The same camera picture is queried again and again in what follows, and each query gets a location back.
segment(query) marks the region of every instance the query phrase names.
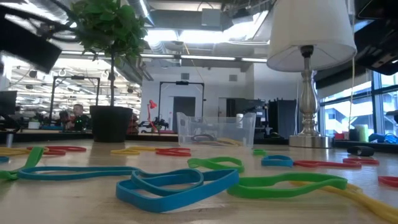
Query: door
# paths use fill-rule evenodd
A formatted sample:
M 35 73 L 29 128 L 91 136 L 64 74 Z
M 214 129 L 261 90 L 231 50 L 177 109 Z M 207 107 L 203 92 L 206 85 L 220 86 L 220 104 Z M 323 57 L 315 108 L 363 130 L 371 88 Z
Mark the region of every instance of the door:
M 195 116 L 195 97 L 175 96 L 173 106 L 173 131 L 177 133 L 177 113 L 181 112 L 187 116 Z

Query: monitor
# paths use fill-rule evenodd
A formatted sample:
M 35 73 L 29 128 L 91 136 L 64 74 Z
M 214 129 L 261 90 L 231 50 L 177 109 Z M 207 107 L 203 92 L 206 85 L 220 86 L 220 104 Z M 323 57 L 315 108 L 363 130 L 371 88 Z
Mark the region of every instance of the monitor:
M 15 114 L 17 91 L 0 91 L 0 113 Z

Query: clear plastic container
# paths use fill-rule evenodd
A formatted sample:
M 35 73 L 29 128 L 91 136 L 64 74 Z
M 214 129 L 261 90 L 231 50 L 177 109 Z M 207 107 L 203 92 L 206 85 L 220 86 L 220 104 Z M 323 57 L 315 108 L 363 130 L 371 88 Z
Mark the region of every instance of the clear plastic container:
M 256 114 L 246 113 L 235 118 L 189 117 L 177 113 L 178 143 L 181 146 L 241 147 L 251 149 Z

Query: plant stem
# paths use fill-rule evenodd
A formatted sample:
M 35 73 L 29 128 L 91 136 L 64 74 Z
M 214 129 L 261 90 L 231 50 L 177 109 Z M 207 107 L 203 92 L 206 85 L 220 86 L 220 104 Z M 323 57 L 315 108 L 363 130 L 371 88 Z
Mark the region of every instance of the plant stem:
M 114 51 L 111 51 L 111 73 L 108 80 L 111 81 L 111 106 L 114 106 Z

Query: table surface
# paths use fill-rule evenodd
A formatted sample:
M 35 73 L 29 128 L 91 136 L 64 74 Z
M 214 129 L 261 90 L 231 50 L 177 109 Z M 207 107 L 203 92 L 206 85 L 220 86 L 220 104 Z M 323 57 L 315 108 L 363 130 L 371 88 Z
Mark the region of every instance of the table surface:
M 45 146 L 45 143 L 15 144 Z M 66 156 L 44 156 L 38 166 L 135 166 L 148 172 L 166 172 L 187 168 L 186 157 L 155 155 L 141 152 L 139 156 L 111 155 L 113 149 L 129 146 L 177 146 L 172 142 L 125 142 L 122 144 L 94 143 L 90 140 L 59 141 L 48 145 L 87 147 L 87 152 L 69 152 Z M 295 160 L 321 160 L 341 162 L 347 157 L 341 149 L 301 149 L 287 146 L 256 146 L 269 155 L 282 154 Z M 398 207 L 398 189 L 379 185 L 378 175 L 398 176 L 398 156 L 377 153 L 374 158 L 380 166 L 354 169 L 312 169 L 304 167 L 263 167 L 261 158 L 250 150 L 226 148 L 194 148 L 193 157 L 209 158 L 233 156 L 245 165 L 242 176 L 267 176 L 288 171 L 321 172 L 345 177 L 349 183 L 360 186 L 367 195 Z M 0 169 L 22 167 L 27 156 L 14 156 Z M 0 182 L 1 223 L 387 223 L 348 198 L 321 190 L 294 198 L 249 200 L 222 192 L 193 205 L 169 213 L 149 213 L 121 202 L 115 197 L 119 180 L 129 177 L 100 177 L 68 182 L 39 182 L 17 180 Z M 275 187 L 293 187 L 289 183 Z

